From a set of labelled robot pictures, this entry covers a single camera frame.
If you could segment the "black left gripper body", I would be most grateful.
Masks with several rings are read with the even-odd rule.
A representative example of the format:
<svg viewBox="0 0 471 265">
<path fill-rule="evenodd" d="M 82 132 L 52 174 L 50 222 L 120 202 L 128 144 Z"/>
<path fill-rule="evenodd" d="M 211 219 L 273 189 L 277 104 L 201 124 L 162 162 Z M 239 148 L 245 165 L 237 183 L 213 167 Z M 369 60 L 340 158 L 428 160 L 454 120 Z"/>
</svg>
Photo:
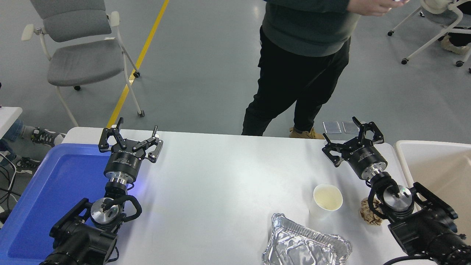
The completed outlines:
<svg viewBox="0 0 471 265">
<path fill-rule="evenodd" d="M 142 159 L 146 153 L 143 149 L 133 151 L 133 146 L 139 142 L 135 140 L 126 140 L 126 148 L 123 150 L 116 143 L 111 148 L 111 155 L 104 170 L 104 176 L 108 179 L 121 177 L 128 183 L 136 181 Z"/>
</svg>

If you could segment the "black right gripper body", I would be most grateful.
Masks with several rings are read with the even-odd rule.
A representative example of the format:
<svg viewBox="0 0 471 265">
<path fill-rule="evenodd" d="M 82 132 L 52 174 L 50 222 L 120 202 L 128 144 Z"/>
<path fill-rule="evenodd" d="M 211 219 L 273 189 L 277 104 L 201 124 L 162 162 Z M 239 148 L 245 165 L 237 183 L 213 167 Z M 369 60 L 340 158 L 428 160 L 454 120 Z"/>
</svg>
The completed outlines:
<svg viewBox="0 0 471 265">
<path fill-rule="evenodd" d="M 387 161 L 370 139 L 353 138 L 346 142 L 346 161 L 361 180 L 370 180 L 387 168 Z"/>
</svg>

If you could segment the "person's hand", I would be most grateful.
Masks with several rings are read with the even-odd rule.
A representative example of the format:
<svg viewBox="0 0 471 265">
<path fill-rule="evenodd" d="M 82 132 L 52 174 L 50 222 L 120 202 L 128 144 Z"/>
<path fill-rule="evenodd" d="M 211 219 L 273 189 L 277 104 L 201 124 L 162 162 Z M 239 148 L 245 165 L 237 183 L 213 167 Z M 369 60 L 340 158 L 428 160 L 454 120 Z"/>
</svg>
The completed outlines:
<svg viewBox="0 0 471 265">
<path fill-rule="evenodd" d="M 363 16 L 383 16 L 393 8 L 402 7 L 409 0 L 350 0 L 347 11 Z"/>
</svg>

